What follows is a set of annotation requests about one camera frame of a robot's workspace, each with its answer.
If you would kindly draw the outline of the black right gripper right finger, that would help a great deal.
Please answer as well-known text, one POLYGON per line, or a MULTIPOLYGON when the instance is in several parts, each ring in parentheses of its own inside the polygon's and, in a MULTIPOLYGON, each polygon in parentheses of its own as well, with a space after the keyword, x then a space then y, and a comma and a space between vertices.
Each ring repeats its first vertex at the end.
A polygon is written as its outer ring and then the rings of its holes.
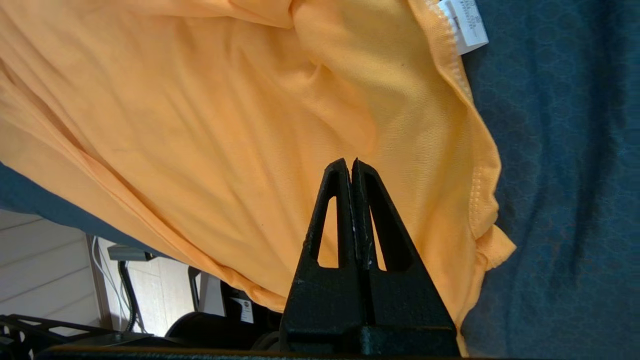
POLYGON ((457 329, 380 174, 352 165, 355 250, 370 351, 457 351, 457 329))

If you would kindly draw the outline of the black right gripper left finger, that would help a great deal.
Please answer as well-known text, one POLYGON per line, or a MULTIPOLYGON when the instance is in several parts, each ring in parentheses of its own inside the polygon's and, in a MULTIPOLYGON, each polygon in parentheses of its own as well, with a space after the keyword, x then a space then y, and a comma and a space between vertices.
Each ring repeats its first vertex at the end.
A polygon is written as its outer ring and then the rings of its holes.
POLYGON ((282 351, 344 351, 345 335, 363 325, 349 170, 344 159, 325 169, 279 327, 282 351), (336 201, 336 268, 319 264, 329 202, 336 201))

